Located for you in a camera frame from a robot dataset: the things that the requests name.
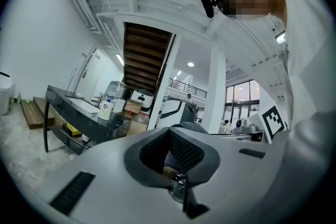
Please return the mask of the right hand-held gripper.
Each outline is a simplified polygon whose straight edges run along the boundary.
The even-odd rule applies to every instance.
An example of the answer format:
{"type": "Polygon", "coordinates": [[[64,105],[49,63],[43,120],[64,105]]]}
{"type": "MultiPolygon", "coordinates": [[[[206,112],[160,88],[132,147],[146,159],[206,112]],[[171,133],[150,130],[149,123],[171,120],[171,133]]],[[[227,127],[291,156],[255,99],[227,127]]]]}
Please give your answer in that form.
{"type": "Polygon", "coordinates": [[[258,127],[262,130],[262,143],[271,144],[277,133],[288,129],[275,104],[269,108],[261,108],[258,115],[260,119],[258,127]]]}

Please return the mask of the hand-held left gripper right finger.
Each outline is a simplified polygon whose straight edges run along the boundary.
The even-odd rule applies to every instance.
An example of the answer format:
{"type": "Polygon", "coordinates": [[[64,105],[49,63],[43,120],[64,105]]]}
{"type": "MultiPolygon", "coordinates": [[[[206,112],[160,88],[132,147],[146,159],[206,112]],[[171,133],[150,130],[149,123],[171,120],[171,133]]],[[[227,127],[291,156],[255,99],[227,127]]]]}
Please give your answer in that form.
{"type": "Polygon", "coordinates": [[[271,144],[245,142],[170,128],[170,135],[192,155],[186,171],[185,207],[171,212],[171,223],[279,223],[282,219],[278,172],[285,133],[271,144]]]}

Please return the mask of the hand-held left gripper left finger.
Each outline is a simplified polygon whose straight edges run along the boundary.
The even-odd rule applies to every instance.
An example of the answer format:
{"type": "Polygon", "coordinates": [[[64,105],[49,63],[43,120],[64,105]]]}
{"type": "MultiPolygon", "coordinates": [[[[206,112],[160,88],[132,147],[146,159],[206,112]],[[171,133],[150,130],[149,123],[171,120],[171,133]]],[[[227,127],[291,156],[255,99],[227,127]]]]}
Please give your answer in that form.
{"type": "Polygon", "coordinates": [[[94,179],[70,213],[81,223],[186,223],[188,216],[167,189],[143,186],[124,166],[124,152],[146,134],[126,136],[92,147],[50,173],[37,195],[51,202],[80,172],[94,179]]]}

